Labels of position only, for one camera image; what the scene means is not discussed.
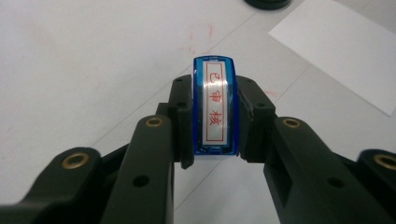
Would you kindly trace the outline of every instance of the black plastic part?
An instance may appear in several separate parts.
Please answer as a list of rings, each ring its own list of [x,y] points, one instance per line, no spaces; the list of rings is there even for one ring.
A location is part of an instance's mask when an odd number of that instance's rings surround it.
[[[290,0],[245,0],[249,5],[264,9],[264,10],[276,10],[287,6]]]
[[[192,149],[192,96],[191,76],[178,77],[173,81],[167,104],[167,116],[172,120],[175,161],[180,161],[181,168],[187,169],[194,164]],[[157,111],[163,111],[159,104]]]
[[[172,124],[141,119],[122,161],[101,223],[173,223]]]
[[[396,220],[396,154],[364,150],[357,162],[357,177]]]
[[[239,96],[239,154],[247,162],[264,163],[271,150],[275,106],[257,83],[236,77]]]
[[[275,120],[264,173],[281,223],[394,223],[303,121]]]
[[[65,169],[63,161],[76,153],[84,153],[88,160],[79,167]],[[70,164],[78,160],[81,158],[75,157]],[[89,207],[85,202],[91,197],[100,161],[99,152],[86,147],[58,155],[20,203],[0,206],[0,223],[88,223]]]

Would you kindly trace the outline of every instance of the white label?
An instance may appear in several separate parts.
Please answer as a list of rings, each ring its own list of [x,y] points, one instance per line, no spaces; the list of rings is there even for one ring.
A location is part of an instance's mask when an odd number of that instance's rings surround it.
[[[204,62],[203,145],[227,144],[227,79],[225,62]]]

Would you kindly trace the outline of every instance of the blue plastic object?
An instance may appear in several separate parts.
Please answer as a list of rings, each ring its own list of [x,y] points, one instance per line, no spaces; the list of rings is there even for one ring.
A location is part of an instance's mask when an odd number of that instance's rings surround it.
[[[239,104],[233,59],[198,57],[193,72],[194,154],[237,154]]]

